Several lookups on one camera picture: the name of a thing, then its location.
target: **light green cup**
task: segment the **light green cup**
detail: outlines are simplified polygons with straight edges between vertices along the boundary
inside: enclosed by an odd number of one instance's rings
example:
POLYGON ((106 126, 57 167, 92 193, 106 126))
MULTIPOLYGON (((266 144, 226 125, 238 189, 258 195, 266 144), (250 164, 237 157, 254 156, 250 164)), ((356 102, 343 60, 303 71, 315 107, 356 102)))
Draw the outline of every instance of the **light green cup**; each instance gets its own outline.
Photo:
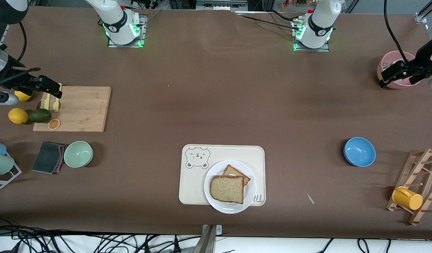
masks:
POLYGON ((8 173, 14 166, 14 159, 0 154, 0 175, 8 173))

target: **green bowl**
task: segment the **green bowl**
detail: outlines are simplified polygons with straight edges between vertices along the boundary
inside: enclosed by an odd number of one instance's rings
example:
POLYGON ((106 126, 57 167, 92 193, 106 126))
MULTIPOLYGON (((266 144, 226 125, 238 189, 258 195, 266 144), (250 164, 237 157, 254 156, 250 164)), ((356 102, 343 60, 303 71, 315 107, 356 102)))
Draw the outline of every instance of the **green bowl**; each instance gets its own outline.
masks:
POLYGON ((80 168, 88 165, 94 156, 92 147, 85 141, 76 141, 70 144, 64 152, 64 162, 71 168, 80 168))

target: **paper scrap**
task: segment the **paper scrap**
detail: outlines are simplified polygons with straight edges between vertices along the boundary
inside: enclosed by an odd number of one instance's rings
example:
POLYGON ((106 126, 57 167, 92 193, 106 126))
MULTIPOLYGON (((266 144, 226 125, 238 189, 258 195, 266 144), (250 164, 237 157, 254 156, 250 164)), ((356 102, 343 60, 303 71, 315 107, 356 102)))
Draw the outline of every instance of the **paper scrap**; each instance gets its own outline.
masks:
POLYGON ((314 200, 309 196, 308 192, 306 193, 308 195, 308 199, 311 201, 311 203, 314 205, 314 200))

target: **wooden cutting board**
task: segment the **wooden cutting board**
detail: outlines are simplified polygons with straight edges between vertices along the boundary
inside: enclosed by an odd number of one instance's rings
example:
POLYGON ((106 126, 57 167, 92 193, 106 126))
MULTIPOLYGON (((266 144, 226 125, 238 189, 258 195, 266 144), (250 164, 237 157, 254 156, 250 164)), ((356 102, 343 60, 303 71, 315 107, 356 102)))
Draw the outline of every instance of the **wooden cutting board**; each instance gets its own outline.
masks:
MULTIPOLYGON (((60 128, 49 130, 48 124, 35 123, 33 131, 103 132, 110 94, 111 87, 63 86, 58 113, 53 111, 53 103, 57 98, 50 98, 50 112, 52 118, 61 121, 60 128)), ((47 94, 44 93, 40 108, 44 108, 46 98, 47 94)))

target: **toast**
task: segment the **toast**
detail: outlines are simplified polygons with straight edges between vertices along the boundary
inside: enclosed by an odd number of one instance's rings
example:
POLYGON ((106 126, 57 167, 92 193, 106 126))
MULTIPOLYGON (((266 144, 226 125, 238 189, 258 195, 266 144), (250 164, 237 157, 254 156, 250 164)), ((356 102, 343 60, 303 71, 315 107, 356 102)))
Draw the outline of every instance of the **toast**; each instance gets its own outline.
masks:
POLYGON ((229 203, 244 203, 243 176, 215 176, 209 186, 211 196, 215 200, 229 203))
POLYGON ((224 171, 224 175, 228 176, 230 174, 235 174, 236 176, 242 176, 244 178, 244 185, 246 185, 250 181, 250 178, 248 176, 244 175, 243 173, 241 173, 240 171, 238 171, 236 168, 232 167, 229 164, 224 171))

